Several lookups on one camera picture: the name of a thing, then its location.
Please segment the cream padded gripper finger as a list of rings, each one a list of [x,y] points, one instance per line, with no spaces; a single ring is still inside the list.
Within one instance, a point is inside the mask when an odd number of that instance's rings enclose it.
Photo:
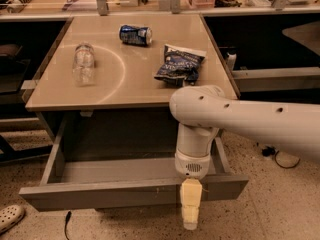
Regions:
[[[186,179],[180,188],[181,214],[183,226],[195,230],[198,225],[202,185],[198,179]]]

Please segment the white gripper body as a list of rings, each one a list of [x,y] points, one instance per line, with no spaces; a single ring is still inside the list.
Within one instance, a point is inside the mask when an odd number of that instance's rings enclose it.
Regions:
[[[218,128],[179,124],[175,169],[182,178],[201,180],[207,175],[211,161],[212,143],[218,132]]]

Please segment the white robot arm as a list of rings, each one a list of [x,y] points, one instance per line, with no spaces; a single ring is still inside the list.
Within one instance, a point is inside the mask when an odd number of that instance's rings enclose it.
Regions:
[[[231,100],[220,87],[207,85],[176,90],[169,108],[179,122],[175,168],[183,178],[180,201],[187,230],[197,228],[200,181],[208,174],[212,142],[221,129],[303,159],[320,160],[319,105]]]

